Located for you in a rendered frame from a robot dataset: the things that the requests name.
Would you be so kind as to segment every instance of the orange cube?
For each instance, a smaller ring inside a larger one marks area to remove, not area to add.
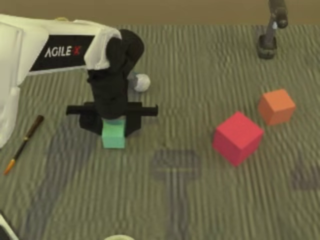
[[[267,125],[288,122],[295,109],[296,104],[285,89],[263,94],[258,105],[258,111]]]

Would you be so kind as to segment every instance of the brown handle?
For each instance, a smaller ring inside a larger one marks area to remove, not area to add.
[[[37,128],[40,126],[40,124],[44,121],[45,117],[42,115],[39,115],[36,120],[34,121],[33,125],[31,126],[31,128],[29,129],[29,131],[27,132],[27,134],[25,135],[25,137],[27,139],[31,138],[32,135],[35,133],[35,131],[37,130]]]

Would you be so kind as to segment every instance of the paintbrush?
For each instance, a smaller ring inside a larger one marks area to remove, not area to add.
[[[45,117],[42,116],[42,115],[39,115],[36,118],[36,120],[34,121],[33,125],[31,126],[31,128],[29,129],[29,131],[27,132],[25,137],[23,138],[23,142],[20,145],[18,151],[16,151],[15,155],[13,156],[13,158],[10,161],[10,163],[6,167],[6,169],[4,171],[4,175],[7,175],[10,172],[10,170],[14,167],[14,165],[16,164],[19,156],[21,155],[22,151],[24,150],[25,146],[27,145],[29,139],[33,136],[33,134],[35,133],[37,128],[40,126],[40,124],[44,121],[44,119],[45,119]]]

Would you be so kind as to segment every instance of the pink block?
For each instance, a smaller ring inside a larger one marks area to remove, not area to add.
[[[258,148],[263,134],[258,125],[237,111],[216,128],[212,147],[238,166]]]

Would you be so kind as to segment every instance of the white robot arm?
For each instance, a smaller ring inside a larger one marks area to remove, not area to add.
[[[0,14],[0,148],[18,114],[19,85],[28,75],[109,67],[106,47],[120,32],[99,23],[31,19]]]

